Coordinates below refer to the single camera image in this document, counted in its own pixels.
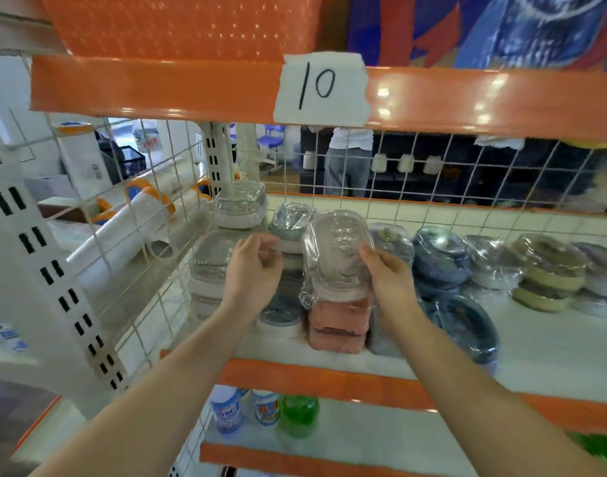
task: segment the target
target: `floor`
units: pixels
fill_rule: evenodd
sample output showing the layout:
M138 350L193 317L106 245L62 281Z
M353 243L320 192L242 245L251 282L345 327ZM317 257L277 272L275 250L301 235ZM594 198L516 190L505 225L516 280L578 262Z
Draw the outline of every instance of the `floor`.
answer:
M56 395L27 385L0 382L0 477L25 477L31 464L12 463L18 441Z

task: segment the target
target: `person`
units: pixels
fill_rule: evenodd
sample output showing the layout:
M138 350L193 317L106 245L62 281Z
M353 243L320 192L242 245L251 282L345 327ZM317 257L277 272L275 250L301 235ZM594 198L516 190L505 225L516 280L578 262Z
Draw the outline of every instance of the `person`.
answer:
M318 129L310 126L313 132ZM336 127L326 153L323 193L339 196L344 188L349 187L352 196L365 197L373 144L374 131L371 129Z
M272 250L276 241L259 233L240 241L215 313L31 476L164 476L219 373L277 290L283 262ZM607 477L604 463L475 365L425 317L401 260L365 245L359 252L370 269L384 327L478 475Z

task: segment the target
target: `orange metal shelf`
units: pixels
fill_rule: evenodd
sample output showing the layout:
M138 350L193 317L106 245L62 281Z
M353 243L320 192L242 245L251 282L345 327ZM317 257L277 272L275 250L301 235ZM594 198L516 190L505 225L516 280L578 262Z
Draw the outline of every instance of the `orange metal shelf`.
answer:
M425 387L418 380L286 365L264 360L234 358L220 374L218 383L408 410L436 408ZM559 427L581 433L607 434L607 403L524 393L520 395L530 406Z
M314 475L316 477L422 477L425 475L386 467L345 464L321 458L299 457L298 455L209 442L202 442L200 445L200 461L232 465L238 469L261 469L263 472L283 475Z
M91 116L274 123L281 67L35 56L31 106ZM607 142L605 73L395 67L368 68L368 74L372 128Z

